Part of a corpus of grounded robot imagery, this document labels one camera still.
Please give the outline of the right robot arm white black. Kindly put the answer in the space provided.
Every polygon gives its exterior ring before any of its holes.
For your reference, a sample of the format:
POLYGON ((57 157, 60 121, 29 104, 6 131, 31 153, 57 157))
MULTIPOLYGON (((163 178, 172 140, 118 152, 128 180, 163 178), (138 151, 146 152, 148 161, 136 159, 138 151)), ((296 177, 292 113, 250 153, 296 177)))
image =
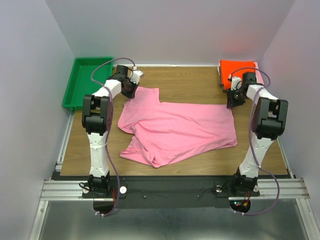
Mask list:
POLYGON ((231 87, 226 91, 228 109, 242 106, 246 99, 252 100, 248 123, 249 148, 239 165, 233 180, 231 192, 235 195, 258 192, 258 176, 263 159, 273 142, 281 136, 286 127, 289 102, 268 92, 258 82, 255 67, 241 67, 230 73, 231 87))

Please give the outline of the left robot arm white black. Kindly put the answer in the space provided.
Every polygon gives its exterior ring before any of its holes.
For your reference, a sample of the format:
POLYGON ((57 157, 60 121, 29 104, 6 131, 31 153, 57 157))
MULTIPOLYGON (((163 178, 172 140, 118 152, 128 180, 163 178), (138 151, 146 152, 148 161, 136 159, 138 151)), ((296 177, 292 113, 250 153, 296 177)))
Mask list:
POLYGON ((83 97, 82 126, 89 141, 90 171, 87 183, 81 183, 84 194, 106 197, 111 193, 107 143, 113 122, 114 97, 118 94, 132 99, 144 76, 135 65, 118 65, 113 75, 93 94, 83 97))

